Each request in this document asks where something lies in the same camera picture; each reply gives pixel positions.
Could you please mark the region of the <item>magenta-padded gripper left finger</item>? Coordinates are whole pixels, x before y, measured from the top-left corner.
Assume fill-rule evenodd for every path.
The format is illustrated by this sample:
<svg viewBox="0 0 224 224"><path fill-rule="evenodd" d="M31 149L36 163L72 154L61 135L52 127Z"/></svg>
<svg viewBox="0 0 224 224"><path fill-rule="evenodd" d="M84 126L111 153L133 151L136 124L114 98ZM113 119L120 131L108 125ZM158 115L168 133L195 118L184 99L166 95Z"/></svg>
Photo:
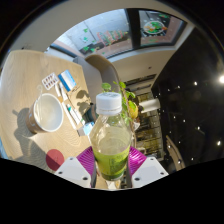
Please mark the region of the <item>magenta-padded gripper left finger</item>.
<svg viewBox="0 0 224 224"><path fill-rule="evenodd" d="M77 157L67 158L55 175L81 187L94 188L97 172L92 148L88 147Z"/></svg>

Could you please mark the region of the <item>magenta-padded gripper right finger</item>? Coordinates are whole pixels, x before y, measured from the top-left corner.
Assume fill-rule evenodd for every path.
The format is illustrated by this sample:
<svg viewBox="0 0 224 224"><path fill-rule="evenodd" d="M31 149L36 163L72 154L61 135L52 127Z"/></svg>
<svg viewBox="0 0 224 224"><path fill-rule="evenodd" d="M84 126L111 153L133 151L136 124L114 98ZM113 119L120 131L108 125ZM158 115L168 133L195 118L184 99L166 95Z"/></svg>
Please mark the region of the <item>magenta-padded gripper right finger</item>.
<svg viewBox="0 0 224 224"><path fill-rule="evenodd" d="M140 188L168 175L155 157L147 157L134 147L128 155L128 185Z"/></svg>

